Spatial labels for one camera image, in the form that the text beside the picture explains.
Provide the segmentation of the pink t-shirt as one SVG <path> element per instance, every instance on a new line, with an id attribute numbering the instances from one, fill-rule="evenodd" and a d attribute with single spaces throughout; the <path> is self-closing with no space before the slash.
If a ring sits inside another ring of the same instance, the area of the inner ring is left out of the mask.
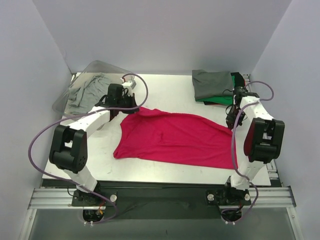
<path id="1" fill-rule="evenodd" d="M 202 116 L 140 108 L 120 124 L 115 159 L 232 170 L 232 132 Z"/>

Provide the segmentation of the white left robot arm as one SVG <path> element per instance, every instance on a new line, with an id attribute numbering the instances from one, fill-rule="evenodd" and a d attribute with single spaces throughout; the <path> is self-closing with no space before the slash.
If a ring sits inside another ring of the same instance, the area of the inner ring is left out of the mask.
<path id="1" fill-rule="evenodd" d="M 101 193 L 96 190 L 98 181 L 86 167 L 88 138 L 119 112 L 137 112 L 138 109 L 132 109 L 136 106 L 130 83 L 112 83 L 108 86 L 107 94 L 89 111 L 92 115 L 81 117 L 66 126 L 58 125 L 54 130 L 49 161 L 79 184 L 77 189 L 84 192 L 83 200 L 90 206 L 101 201 Z"/>

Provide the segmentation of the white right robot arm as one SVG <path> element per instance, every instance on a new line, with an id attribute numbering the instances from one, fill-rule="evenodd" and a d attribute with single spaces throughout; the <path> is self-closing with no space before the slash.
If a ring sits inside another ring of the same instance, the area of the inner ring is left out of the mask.
<path id="1" fill-rule="evenodd" d="M 240 118 L 250 121 L 244 142 L 246 159 L 236 163 L 236 129 Z M 231 159 L 235 173 L 230 176 L 230 187 L 221 192 L 222 200 L 233 204 L 240 197 L 239 191 L 246 191 L 262 167 L 280 156 L 285 123 L 272 117 L 264 108 L 262 100 L 255 96 L 234 97 L 233 106 L 226 118 L 231 129 Z"/>

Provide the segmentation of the folded green t-shirt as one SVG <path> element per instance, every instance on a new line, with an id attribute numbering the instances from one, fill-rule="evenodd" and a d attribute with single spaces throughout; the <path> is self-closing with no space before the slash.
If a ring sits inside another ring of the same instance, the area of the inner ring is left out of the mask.
<path id="1" fill-rule="evenodd" d="M 230 72 L 205 73 L 195 81 L 195 100 L 230 105 L 233 102 L 234 79 Z"/>

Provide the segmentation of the clear plastic bin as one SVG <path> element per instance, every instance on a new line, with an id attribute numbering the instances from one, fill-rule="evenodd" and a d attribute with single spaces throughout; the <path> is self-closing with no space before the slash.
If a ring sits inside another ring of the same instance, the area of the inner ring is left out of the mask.
<path id="1" fill-rule="evenodd" d="M 86 114 L 108 93 L 110 84 L 122 84 L 123 75 L 128 73 L 128 70 L 112 64 L 93 61 L 71 80 L 68 89 L 58 97 L 52 109 L 65 117 Z"/>

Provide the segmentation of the folded black t-shirt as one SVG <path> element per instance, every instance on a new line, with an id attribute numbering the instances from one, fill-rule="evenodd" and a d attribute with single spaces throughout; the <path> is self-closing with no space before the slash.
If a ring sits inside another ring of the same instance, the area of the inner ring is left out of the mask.
<path id="1" fill-rule="evenodd" d="M 245 86 L 246 81 L 239 72 L 231 72 L 230 75 L 232 78 L 234 88 Z M 233 88 L 225 89 L 221 95 L 205 98 L 203 100 L 203 103 L 206 106 L 211 106 L 211 105 L 229 106 L 233 103 Z"/>

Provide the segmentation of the crumpled light grey t-shirt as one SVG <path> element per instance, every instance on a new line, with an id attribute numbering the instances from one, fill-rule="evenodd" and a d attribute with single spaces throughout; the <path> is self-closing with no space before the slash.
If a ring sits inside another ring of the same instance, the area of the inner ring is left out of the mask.
<path id="1" fill-rule="evenodd" d="M 69 115 L 88 113 L 108 92 L 113 81 L 104 73 L 82 73 L 68 90 L 65 112 Z"/>

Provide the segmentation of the folded dark grey t-shirt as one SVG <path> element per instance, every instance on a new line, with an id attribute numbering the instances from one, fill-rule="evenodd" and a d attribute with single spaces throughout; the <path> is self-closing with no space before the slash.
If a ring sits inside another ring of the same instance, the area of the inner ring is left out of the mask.
<path id="1" fill-rule="evenodd" d="M 202 69 L 192 70 L 192 84 L 196 101 L 223 96 L 235 85 L 229 71 L 207 72 Z"/>

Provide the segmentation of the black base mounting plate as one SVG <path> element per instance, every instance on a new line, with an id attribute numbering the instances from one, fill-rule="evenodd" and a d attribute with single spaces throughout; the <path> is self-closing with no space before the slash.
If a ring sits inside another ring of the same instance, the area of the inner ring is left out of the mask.
<path id="1" fill-rule="evenodd" d="M 97 222 L 110 217 L 113 207 L 119 220 L 210 220 L 221 214 L 237 220 L 251 205 L 248 191 L 222 187 L 103 187 L 98 193 L 75 190 L 71 206 L 82 207 L 84 219 Z"/>

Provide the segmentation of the aluminium front frame rail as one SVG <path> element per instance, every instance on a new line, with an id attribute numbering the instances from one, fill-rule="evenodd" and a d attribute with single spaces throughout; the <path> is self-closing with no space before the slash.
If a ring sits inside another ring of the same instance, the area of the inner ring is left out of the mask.
<path id="1" fill-rule="evenodd" d="M 148 203 L 174 204 L 203 204 L 205 206 L 220 206 L 221 208 L 235 208 L 250 204 L 258 208 L 290 208 L 296 207 L 296 201 L 289 187 L 260 187 L 258 190 L 249 189 L 244 202 L 240 200 L 222 200 L 213 189 L 207 188 L 107 188 L 105 193 L 110 201 L 93 199 L 85 200 L 74 192 L 65 188 L 38 188 L 33 191 L 29 202 L 29 209 L 88 209 L 94 210 L 99 206 L 118 208 L 124 204 L 144 205 Z"/>

